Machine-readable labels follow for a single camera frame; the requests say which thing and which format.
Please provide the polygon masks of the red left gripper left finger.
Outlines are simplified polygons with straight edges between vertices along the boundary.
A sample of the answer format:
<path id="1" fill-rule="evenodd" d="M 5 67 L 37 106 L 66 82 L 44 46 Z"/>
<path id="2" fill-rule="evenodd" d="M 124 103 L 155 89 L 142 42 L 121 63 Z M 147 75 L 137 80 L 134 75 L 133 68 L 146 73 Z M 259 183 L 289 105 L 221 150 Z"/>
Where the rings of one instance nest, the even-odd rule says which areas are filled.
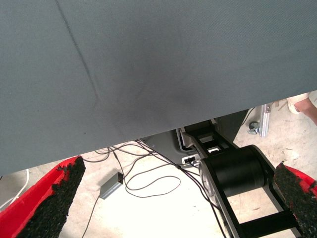
<path id="1" fill-rule="evenodd" d="M 66 159 L 0 213 L 2 238 L 57 238 L 85 172 L 81 156 Z"/>

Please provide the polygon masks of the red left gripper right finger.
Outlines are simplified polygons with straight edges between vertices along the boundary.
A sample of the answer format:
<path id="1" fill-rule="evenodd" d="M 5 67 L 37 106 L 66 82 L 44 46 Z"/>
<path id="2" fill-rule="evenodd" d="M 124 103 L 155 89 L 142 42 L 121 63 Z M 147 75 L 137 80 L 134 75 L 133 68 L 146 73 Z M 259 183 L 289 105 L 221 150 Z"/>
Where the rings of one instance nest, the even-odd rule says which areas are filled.
<path id="1" fill-rule="evenodd" d="M 300 170 L 280 163 L 274 182 L 305 238 L 317 236 L 317 181 Z"/>

